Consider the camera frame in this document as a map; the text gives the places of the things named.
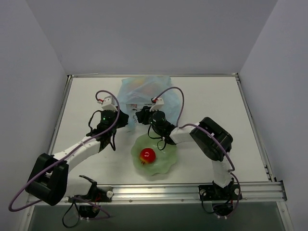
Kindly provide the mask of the red fake pomegranate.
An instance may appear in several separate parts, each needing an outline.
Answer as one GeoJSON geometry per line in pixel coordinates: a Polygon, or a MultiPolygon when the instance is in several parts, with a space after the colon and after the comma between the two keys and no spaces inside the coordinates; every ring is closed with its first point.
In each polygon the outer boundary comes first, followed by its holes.
{"type": "Polygon", "coordinates": [[[156,153],[152,148],[144,148],[140,151],[139,161],[141,164],[151,164],[156,160],[156,153]]]}

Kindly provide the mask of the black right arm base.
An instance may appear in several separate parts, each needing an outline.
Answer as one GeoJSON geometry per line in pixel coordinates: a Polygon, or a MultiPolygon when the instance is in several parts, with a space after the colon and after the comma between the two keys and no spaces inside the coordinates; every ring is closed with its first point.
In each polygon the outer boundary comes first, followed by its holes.
{"type": "Polygon", "coordinates": [[[232,182],[224,188],[215,183],[199,185],[198,190],[202,209],[217,218],[228,219],[243,199],[240,186],[232,182]]]}

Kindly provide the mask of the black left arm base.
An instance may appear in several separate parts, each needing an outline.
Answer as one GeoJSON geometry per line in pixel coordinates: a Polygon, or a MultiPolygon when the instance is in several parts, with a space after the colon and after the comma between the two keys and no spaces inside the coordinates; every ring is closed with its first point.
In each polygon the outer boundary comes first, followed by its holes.
{"type": "Polygon", "coordinates": [[[68,184],[65,196],[74,203],[80,220],[90,222],[92,220],[109,219],[112,216],[98,203],[111,202],[112,188],[101,189],[97,181],[80,175],[68,184]]]}

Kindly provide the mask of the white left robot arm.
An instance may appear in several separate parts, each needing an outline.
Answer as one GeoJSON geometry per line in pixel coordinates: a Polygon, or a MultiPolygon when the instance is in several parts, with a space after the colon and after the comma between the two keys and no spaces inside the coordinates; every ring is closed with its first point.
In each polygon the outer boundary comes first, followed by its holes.
{"type": "Polygon", "coordinates": [[[118,128],[128,124],[129,116],[122,111],[100,111],[101,119],[96,128],[86,136],[56,154],[41,154],[28,179],[26,192],[54,206],[64,197],[80,196],[86,202],[97,196],[97,182],[80,175],[69,178],[69,172],[89,157],[98,154],[108,145],[115,148],[114,137],[118,128]]]}

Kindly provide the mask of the light blue plastic bag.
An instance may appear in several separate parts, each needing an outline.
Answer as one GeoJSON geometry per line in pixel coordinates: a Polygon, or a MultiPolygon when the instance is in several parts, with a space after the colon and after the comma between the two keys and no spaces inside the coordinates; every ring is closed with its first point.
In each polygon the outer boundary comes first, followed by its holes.
{"type": "MultiPolygon", "coordinates": [[[[137,104],[138,111],[144,106],[151,106],[151,99],[170,87],[172,87],[170,77],[146,76],[125,78],[122,80],[122,85],[117,95],[121,111],[129,116],[129,104],[137,104]]],[[[182,105],[180,98],[175,90],[168,90],[161,98],[165,103],[161,110],[166,114],[166,118],[170,123],[176,124],[182,105]]],[[[137,124],[132,123],[129,117],[127,130],[133,131],[137,124]]]]}

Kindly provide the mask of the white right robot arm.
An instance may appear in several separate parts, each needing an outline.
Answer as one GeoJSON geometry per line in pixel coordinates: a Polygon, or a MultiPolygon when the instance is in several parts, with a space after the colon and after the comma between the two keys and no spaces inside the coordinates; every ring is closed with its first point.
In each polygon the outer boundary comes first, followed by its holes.
{"type": "Polygon", "coordinates": [[[201,151],[212,161],[214,174],[214,194],[218,198],[226,198],[231,193],[231,172],[235,170],[228,153],[231,150],[233,137],[224,128],[209,117],[196,124],[185,124],[181,127],[167,121],[162,111],[151,111],[144,106],[136,112],[138,123],[149,125],[158,136],[168,145],[183,142],[195,142],[201,151]]]}

